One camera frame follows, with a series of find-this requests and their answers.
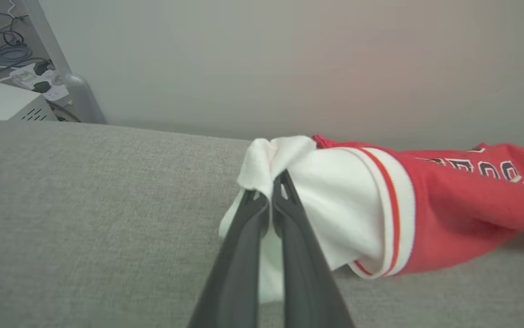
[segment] red and white garment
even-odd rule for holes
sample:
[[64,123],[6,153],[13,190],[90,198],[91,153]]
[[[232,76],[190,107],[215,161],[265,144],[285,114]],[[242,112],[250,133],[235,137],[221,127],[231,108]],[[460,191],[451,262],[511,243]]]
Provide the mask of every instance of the red and white garment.
[[[332,270],[348,264],[368,279],[437,270],[524,232],[524,148],[514,145],[396,152],[321,136],[257,139],[238,184],[270,198],[274,177],[287,168]],[[261,256],[260,301],[280,300],[274,232],[262,240]]]

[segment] gray fabric surface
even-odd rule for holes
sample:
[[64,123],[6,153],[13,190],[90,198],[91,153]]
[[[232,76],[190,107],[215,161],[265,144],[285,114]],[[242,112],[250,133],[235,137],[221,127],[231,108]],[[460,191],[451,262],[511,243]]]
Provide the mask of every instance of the gray fabric surface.
[[[0,327],[185,326],[247,145],[0,122]],[[524,235],[440,272],[335,276],[358,327],[524,327]]]

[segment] red fabric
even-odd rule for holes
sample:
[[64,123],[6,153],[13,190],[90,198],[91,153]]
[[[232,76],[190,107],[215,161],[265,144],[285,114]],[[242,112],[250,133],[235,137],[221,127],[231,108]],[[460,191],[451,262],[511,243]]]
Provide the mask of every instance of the red fabric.
[[400,274],[462,263],[524,232],[522,147],[482,143],[471,151],[397,152],[320,135],[314,140],[320,148],[381,149],[408,172],[416,196],[416,234]]

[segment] white fabric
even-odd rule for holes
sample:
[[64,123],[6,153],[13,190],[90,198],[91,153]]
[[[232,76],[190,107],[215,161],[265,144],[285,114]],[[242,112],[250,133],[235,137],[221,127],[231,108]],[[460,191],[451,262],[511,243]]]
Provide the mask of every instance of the white fabric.
[[[271,200],[275,177],[288,169],[331,270],[349,264],[356,271],[353,261],[359,259],[370,272],[380,272],[389,257],[384,241],[393,239],[385,237],[389,232],[384,227],[382,187],[378,189],[364,159],[349,150],[316,149],[312,139],[302,136],[256,139],[246,152],[237,179],[242,190],[220,224],[220,235],[226,235],[245,189],[258,190]],[[260,302],[280,301],[282,245],[272,224],[260,257]]]

